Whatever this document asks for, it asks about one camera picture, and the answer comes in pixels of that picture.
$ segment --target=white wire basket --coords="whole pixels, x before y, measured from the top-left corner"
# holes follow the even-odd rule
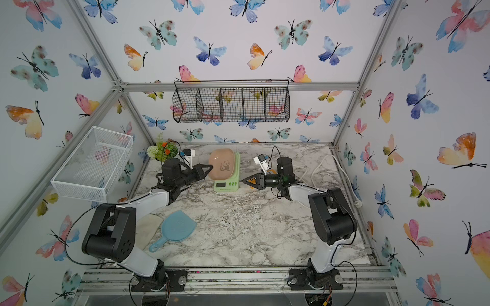
[[[133,137],[91,127],[51,179],[58,195],[107,202],[112,183],[131,154]]]

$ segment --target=blue butterfly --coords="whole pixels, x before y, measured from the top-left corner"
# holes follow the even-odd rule
[[[206,62],[206,60],[209,59],[211,65],[217,66],[220,63],[220,61],[216,57],[223,56],[226,53],[226,47],[211,49],[214,43],[212,43],[211,45],[208,43],[209,45],[208,47],[201,39],[197,38],[196,36],[194,36],[194,41],[196,42],[196,48],[201,50],[201,53],[196,55],[196,57],[198,60],[202,62]]]
[[[92,55],[90,59],[87,59],[86,54],[83,56],[83,58],[73,53],[68,54],[68,56],[75,62],[77,66],[83,68],[82,77],[84,79],[90,79],[90,73],[93,73],[96,77],[100,77],[100,69],[95,67],[98,65],[98,61],[95,55]]]
[[[118,22],[116,16],[109,13],[114,6],[118,4],[118,0],[85,0],[90,5],[84,7],[85,11],[90,17],[97,17],[97,15],[104,18],[111,24]]]
[[[407,95],[407,104],[409,106],[414,106],[411,111],[411,116],[413,119],[418,119],[420,117],[420,110],[426,114],[434,114],[439,110],[439,106],[426,99],[426,97],[431,95],[429,93],[430,89],[429,91],[425,92],[426,85],[427,78],[426,75],[423,74],[422,77],[420,77],[420,81],[415,86],[417,93]]]
[[[160,128],[160,130],[166,130],[167,129],[166,126],[164,126],[164,124],[169,122],[168,120],[158,120],[158,118],[153,119],[153,118],[148,117],[146,115],[143,115],[143,117],[145,117],[145,119],[149,121],[149,122],[147,122],[148,127],[158,127],[158,128]]]
[[[235,2],[238,4],[230,6],[231,15],[238,16],[243,11],[242,17],[245,15],[249,23],[254,23],[257,21],[257,15],[252,10],[256,10],[266,0],[235,0]]]
[[[390,218],[393,219],[392,211],[388,207],[389,203],[386,200],[385,184],[383,184],[383,187],[381,188],[381,194],[379,194],[379,192],[376,192],[374,194],[374,198],[376,199],[376,201],[379,202],[378,214],[382,217],[385,215],[386,212],[386,215],[390,216]]]
[[[334,122],[330,123],[330,126],[339,126],[342,123],[342,118],[337,114],[334,114],[334,120]]]
[[[332,66],[335,66],[336,64],[338,64],[340,62],[339,56],[345,56],[349,52],[351,52],[352,49],[354,49],[354,47],[339,48],[339,46],[342,43],[340,43],[340,44],[337,43],[337,45],[335,45],[332,42],[332,40],[330,39],[330,37],[328,37],[328,36],[325,36],[324,41],[325,41],[325,43],[323,45],[323,48],[326,50],[326,52],[320,54],[318,56],[318,58],[322,62],[326,61],[327,59],[330,59],[330,64]]]

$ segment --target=marble surface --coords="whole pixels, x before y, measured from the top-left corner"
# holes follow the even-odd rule
[[[323,143],[231,143],[185,144],[196,150],[194,164],[207,164],[212,151],[230,148],[241,154],[240,178],[259,172],[253,158],[259,154],[270,155],[276,145],[282,156],[292,158],[293,165],[307,168],[303,181],[311,184],[310,175],[321,159],[330,154]],[[155,175],[160,162],[151,160],[137,189],[143,194],[155,186]],[[294,167],[300,177],[304,169]],[[339,187],[343,190],[335,162],[327,158],[314,176],[320,188]],[[237,192],[216,193],[213,181],[193,183],[181,193],[178,200],[153,214],[165,219],[182,210],[195,222],[194,233],[183,242],[166,242],[155,253],[145,252],[165,262],[165,266],[264,266],[306,265],[317,245],[318,236],[313,226],[311,211],[299,202],[278,199],[266,190],[251,189],[240,183]],[[150,243],[161,237],[157,231]],[[361,235],[357,233],[353,245],[343,246],[336,255],[336,263],[348,260],[353,264],[369,264]]]

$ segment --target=wall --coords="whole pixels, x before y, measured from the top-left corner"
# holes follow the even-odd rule
[[[475,1],[463,2],[469,4],[467,11]],[[483,29],[474,31],[478,29],[475,24],[463,23],[458,35],[467,32],[466,44],[460,50],[448,52],[453,46],[451,38],[437,40],[436,33],[446,18],[456,15],[451,12],[453,3],[442,0],[408,2],[382,48],[387,63],[367,82],[366,87],[372,90],[372,94],[362,108],[356,104],[348,119],[350,126],[346,126],[339,142],[341,154],[346,143],[355,154],[352,165],[348,165],[347,159],[343,159],[343,164],[351,180],[357,177],[359,195],[364,204],[361,210],[366,221],[373,224],[373,238],[376,240],[373,243],[379,258],[387,265],[396,263],[393,259],[388,262],[389,258],[383,256],[382,248],[387,237],[392,246],[391,254],[396,253],[395,258],[406,271],[406,275],[395,276],[395,281],[402,300],[409,305],[429,305],[426,298],[436,298],[436,293],[438,299],[451,299],[448,303],[452,305],[466,305],[468,301],[472,304],[488,303],[490,209],[485,190],[490,175],[486,167],[454,167],[489,162],[487,114],[490,111],[490,84],[482,74],[490,64],[490,3],[482,1],[474,9],[474,15],[467,19],[468,22],[479,22]],[[453,9],[456,11],[458,1],[455,4]],[[456,25],[459,20],[454,18],[453,21]],[[404,71],[400,64],[391,65],[391,56],[395,52],[397,38],[402,37],[406,41],[408,35],[414,37],[411,43],[422,43],[423,47],[419,48],[414,62]],[[407,95],[417,92],[416,85],[423,74],[426,74],[426,87],[419,86],[420,98],[425,90],[430,90],[429,94],[433,94],[426,99],[439,108],[429,107],[422,100],[426,112],[422,111],[419,118],[414,119],[411,113],[414,107],[408,105]],[[383,117],[378,118],[380,106],[377,100],[384,102],[388,93],[393,93],[394,99],[389,121],[386,115],[388,108],[383,107],[386,122]],[[418,96],[411,98],[415,98],[414,103],[420,100]],[[367,124],[361,133],[363,136],[356,134],[354,129],[358,118],[362,124]],[[476,134],[475,150],[473,136],[467,133]],[[389,147],[390,135],[394,136],[395,153],[403,158],[403,162],[394,162],[393,165],[388,163],[388,157],[383,153],[384,147]],[[466,140],[460,138],[458,141],[463,135],[466,135]],[[361,154],[368,143],[370,153],[375,154],[372,160],[378,169],[370,169],[366,174]],[[430,197],[430,206],[418,206],[417,199],[410,197],[411,192],[419,193],[417,188],[410,187],[415,185],[411,170],[420,174],[423,185],[430,178],[429,184],[434,185],[429,188],[442,191],[424,191],[425,196]],[[384,201],[378,201],[375,192],[380,192],[383,186],[386,188],[384,201],[389,201],[387,207],[393,218],[384,210],[383,217],[378,213],[379,203]],[[420,244],[418,247],[423,255],[419,254],[404,230],[405,224],[409,229],[416,227],[414,221],[410,224],[411,220],[418,222],[418,237],[415,231],[412,236]],[[462,221],[467,225],[471,223],[469,251],[468,233]],[[429,281],[428,277],[431,278],[429,284],[421,287],[424,294],[417,284],[424,285]]]

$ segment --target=butterfly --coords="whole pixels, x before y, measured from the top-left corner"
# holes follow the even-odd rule
[[[469,6],[468,0],[456,0],[454,2],[451,11],[456,14],[456,16],[444,19],[436,34],[437,40],[446,35],[447,38],[449,38],[449,36],[453,34],[447,52],[457,52],[465,47],[468,30],[471,32],[479,32],[486,25],[490,24],[489,10],[473,13],[475,7],[481,2],[482,0],[477,0],[472,7]]]
[[[365,89],[364,92],[363,92],[363,95],[361,96],[361,107],[363,107],[365,104],[366,104],[366,99],[369,98],[369,96],[371,95],[372,93],[372,90],[371,89]]]
[[[320,0],[321,11],[326,11],[335,2],[337,2],[337,13],[339,15],[350,8],[350,0]]]
[[[471,252],[471,255],[476,261],[476,264],[482,269],[483,273],[490,279],[490,231],[486,231],[471,237],[471,223],[468,225],[463,221],[466,226],[468,234],[468,246],[466,247],[465,255]]]
[[[279,35],[277,41],[279,42],[279,45],[282,47],[283,50],[286,50],[288,48],[291,39],[293,40],[293,44],[294,41],[296,41],[298,45],[304,45],[306,39],[309,36],[308,32],[305,30],[311,27],[312,21],[305,20],[298,23],[296,26],[294,26],[294,20],[293,23],[289,21],[288,23],[291,28],[288,28],[284,25],[278,25],[274,28],[275,33]]]
[[[126,182],[126,184],[131,183],[131,172],[134,171],[134,165],[133,163],[130,163],[127,161],[126,166],[124,166],[123,169],[124,173],[121,174],[121,177],[119,178],[119,182]]]
[[[427,179],[427,183],[423,185],[422,179],[420,178],[418,172],[415,170],[410,170],[410,172],[412,173],[412,182],[414,183],[413,185],[410,185],[410,197],[417,198],[417,205],[419,207],[430,207],[430,202],[428,199],[442,201],[446,198],[446,194],[441,190],[435,188],[427,188],[433,185],[429,184],[430,177]]]
[[[154,46],[156,50],[160,50],[162,43],[167,42],[169,45],[174,46],[177,44],[177,35],[171,30],[175,28],[175,23],[172,20],[163,22],[158,27],[156,21],[148,21],[153,28],[149,26],[141,26],[140,32],[147,37],[150,45]]]
[[[47,77],[48,75],[58,76],[59,73],[54,61],[46,58],[47,54],[48,53],[43,46],[37,46],[32,52],[31,62],[24,52],[22,52],[25,59],[20,57],[17,58],[28,63],[30,67],[26,65],[15,66],[10,71],[10,75],[18,78],[19,80],[26,80],[27,84],[34,89],[40,89],[44,92],[48,91],[48,85],[43,77],[46,80],[49,80]]]
[[[54,6],[54,1],[36,1],[36,0],[14,0],[14,4],[18,7],[28,7],[25,12],[25,18],[30,24],[41,32],[44,31],[44,23],[48,21],[55,27],[61,28],[61,17],[51,10]]]
[[[417,247],[419,257],[422,257],[420,254],[424,255],[424,253],[422,253],[422,251],[418,247],[419,245],[434,246],[434,242],[432,241],[432,239],[425,236],[418,237],[418,222],[416,220],[411,219],[409,224],[405,223],[403,225],[403,228],[405,229],[405,234],[407,234],[408,236],[407,239],[410,240],[414,244],[414,246]]]
[[[314,113],[310,113],[310,112],[311,112],[311,108],[308,109],[308,112],[304,111],[301,108],[298,108],[296,115],[299,117],[297,117],[295,120],[296,124],[301,124],[302,122],[306,122],[306,125],[312,125],[313,123],[315,123],[313,118],[318,118],[321,115],[321,112],[314,112]]]
[[[276,141],[278,138],[287,139],[289,137],[289,131],[291,131],[290,127],[282,130],[276,129],[276,131],[267,131],[267,134],[269,134],[272,141]]]
[[[439,295],[441,294],[441,278],[439,274],[429,274],[427,275],[427,280],[429,281],[429,283],[427,283],[427,281],[422,277],[415,281],[417,283],[417,289],[428,296],[428,298],[424,297],[425,299],[429,300],[426,306],[441,306],[441,304],[448,304],[450,306],[453,306],[452,304],[447,303],[451,299],[441,300],[439,298]]]
[[[63,261],[66,258],[65,241],[68,247],[68,243],[77,241],[78,236],[80,235],[80,231],[78,229],[72,229],[68,235],[68,230],[70,227],[72,227],[72,224],[73,222],[70,219],[70,216],[67,215],[61,223],[59,235],[55,234],[53,230],[51,230],[52,234],[48,235],[53,236],[54,239],[42,245],[36,251],[36,254],[42,255],[44,258],[48,258],[51,254],[53,254],[54,260]]]
[[[294,79],[291,79],[290,77],[288,77],[288,79],[295,83],[311,82],[311,79],[306,75],[306,70],[303,65],[296,66],[296,69],[294,70]]]
[[[32,280],[32,277],[30,277],[30,273],[27,276],[27,281],[25,282],[25,285],[22,286],[19,284],[18,281],[15,280],[12,276],[6,276],[2,280],[3,284],[3,289],[7,292],[15,292],[14,295],[9,297],[3,302],[0,302],[0,306],[22,306],[24,305],[24,301],[27,302],[27,285],[29,285],[29,282]]]
[[[197,38],[196,36],[194,36],[194,41],[196,42],[196,48],[201,50],[201,53],[196,55],[196,57],[202,62],[206,62],[206,60],[209,59],[209,63],[211,63],[211,65],[213,66],[216,66],[220,63],[220,60],[216,57],[223,56],[226,53],[226,47],[211,49],[214,43],[208,43],[208,47],[201,39]]]
[[[398,253],[395,253],[395,248],[393,248],[392,251],[392,245],[388,240],[388,237],[385,237],[385,244],[381,247],[381,255],[383,255],[383,257],[385,258],[388,258],[388,262],[390,263],[390,271],[393,276],[400,277],[401,274],[407,277],[405,269],[403,268],[400,261],[395,257],[395,255],[398,255]]]
[[[364,148],[364,152],[361,152],[361,158],[360,160],[364,162],[364,173],[369,174],[369,168],[371,170],[377,170],[378,165],[372,160],[371,158],[374,156],[374,151],[371,155],[371,145],[369,142],[367,143],[367,146]]]
[[[70,269],[68,269],[65,274],[63,275],[63,281],[61,282],[61,294],[56,293],[58,298],[63,298],[62,300],[59,300],[54,306],[70,306],[74,302],[74,298],[71,297],[75,295],[74,290],[78,288],[80,283],[82,282],[82,277],[78,274],[75,273],[72,276],[72,272]]]
[[[187,132],[187,131],[180,131],[180,133],[182,135],[184,135],[184,138],[187,139],[187,141],[192,141],[192,139],[202,139],[202,137],[204,136],[202,134],[202,129],[194,129],[194,130],[190,130]]]
[[[340,118],[340,116],[337,114],[334,114],[334,120],[335,120],[334,122],[330,123],[330,126],[335,127],[335,126],[339,126],[342,123],[342,118]]]
[[[104,16],[110,24],[118,22],[116,16],[109,13],[118,4],[118,0],[85,0],[85,2],[89,4],[84,9],[90,17],[99,15],[101,19]]]
[[[133,49],[133,47],[124,44],[124,53],[131,59],[127,62],[127,65],[133,68],[134,71],[138,71],[141,67],[145,66],[145,58],[147,57],[148,52],[145,51],[143,56],[141,56],[141,54]]]
[[[226,140],[226,138],[221,138],[217,135],[215,135],[215,140],[219,143],[233,143],[233,142],[236,142],[234,140]]]
[[[48,212],[48,204],[54,204],[58,202],[58,199],[59,196],[56,192],[45,196],[41,203],[39,203],[39,205],[37,206],[37,216],[44,216]]]
[[[338,96],[342,93],[341,90],[337,91],[322,91],[320,92],[321,96],[318,97],[319,101],[324,101],[325,99],[328,101],[328,103],[335,101],[335,96]]]
[[[245,15],[249,23],[257,22],[257,15],[253,12],[257,10],[266,0],[235,0],[237,4],[230,6],[232,16],[238,16],[242,13],[242,18]]]
[[[301,142],[319,142],[319,141],[320,141],[320,139],[311,139],[311,138],[309,138],[309,137],[308,137],[308,138],[306,138],[306,136],[305,136],[305,135],[299,135],[299,140],[300,140]]]
[[[267,57],[272,53],[272,50],[267,53],[267,55],[260,49],[259,45],[253,43],[250,47],[250,54],[252,54],[253,60],[249,60],[247,65],[250,67],[250,70],[255,70],[259,67],[262,67],[267,59]]]
[[[363,137],[362,132],[364,132],[364,130],[366,130],[367,128],[368,128],[367,123],[364,123],[361,126],[361,118],[357,119],[357,123],[356,123],[356,125],[354,125],[354,130],[356,131],[356,134],[361,135],[361,138],[362,138]]]
[[[78,119],[82,119],[85,116],[90,116],[91,114],[94,113],[94,111],[97,109],[99,105],[98,101],[89,100],[82,94],[76,94],[75,101],[82,108],[84,112],[84,114],[79,115],[80,118]]]
[[[87,59],[87,54],[82,55],[83,58],[81,58],[78,55],[75,55],[73,53],[68,54],[68,56],[75,62],[75,64],[79,67],[82,67],[82,77],[86,80],[90,79],[91,73],[95,77],[100,77],[100,69],[96,68],[98,65],[97,58],[95,55],[92,55],[90,59]]]
[[[340,62],[339,56],[345,56],[349,54],[354,47],[345,47],[345,48],[339,48],[339,46],[342,43],[337,43],[334,45],[334,42],[330,39],[330,37],[325,36],[324,38],[324,45],[323,48],[326,50],[325,53],[322,53],[318,56],[318,58],[324,62],[327,59],[330,59],[330,65],[335,66]]]
[[[172,2],[173,8],[179,12],[182,12],[185,4],[190,4],[191,9],[194,11],[194,13],[196,13],[196,15],[199,15],[204,11],[204,4],[201,0],[172,0]]]
[[[407,45],[403,48],[403,46],[405,45],[405,40],[401,37],[398,37],[398,39],[396,40],[396,50],[395,52],[393,52],[392,66],[395,66],[396,63],[402,63],[401,66],[403,68],[403,71],[405,71],[410,68],[411,64],[414,63],[414,54],[419,54],[424,48],[424,45],[422,43],[410,44],[412,39],[413,36],[412,38],[410,38],[409,36]]]
[[[403,157],[400,156],[400,154],[396,153],[395,150],[398,150],[395,146],[395,139],[393,137],[393,134],[390,135],[390,140],[388,140],[388,146],[383,147],[383,153],[385,155],[388,155],[387,162],[389,165],[393,165],[393,161],[397,163],[402,163],[403,162]]]
[[[454,150],[450,148],[440,148],[437,160],[444,165],[453,165],[452,169],[468,166],[479,166],[486,168],[487,164],[474,164],[471,162],[475,155],[476,133],[466,133],[456,139],[453,144]]]
[[[376,201],[379,202],[378,214],[380,215],[380,217],[383,217],[386,212],[386,215],[390,216],[390,218],[393,219],[392,211],[390,210],[390,207],[388,206],[389,203],[386,200],[385,184],[383,184],[383,187],[381,187],[381,194],[379,192],[376,192],[374,194],[374,198],[376,199]]]
[[[434,114],[439,111],[439,106],[426,99],[426,97],[431,95],[429,93],[430,89],[429,91],[425,92],[426,85],[427,85],[427,78],[426,75],[423,74],[420,77],[420,81],[415,86],[416,94],[407,95],[408,106],[411,105],[414,106],[412,108],[412,111],[410,112],[410,116],[412,116],[413,119],[420,118],[420,110],[422,110],[426,114]]]
[[[345,149],[343,151],[343,157],[347,159],[347,164],[350,166],[356,160],[356,156],[352,153],[352,148],[345,143]]]
[[[43,134],[44,122],[41,119],[41,114],[37,108],[38,101],[35,101],[34,105],[36,106],[36,114],[32,109],[20,106],[7,105],[5,108],[7,109],[8,116],[10,119],[14,120],[14,122],[18,122],[20,125],[27,124],[24,132],[26,137],[39,139]]]

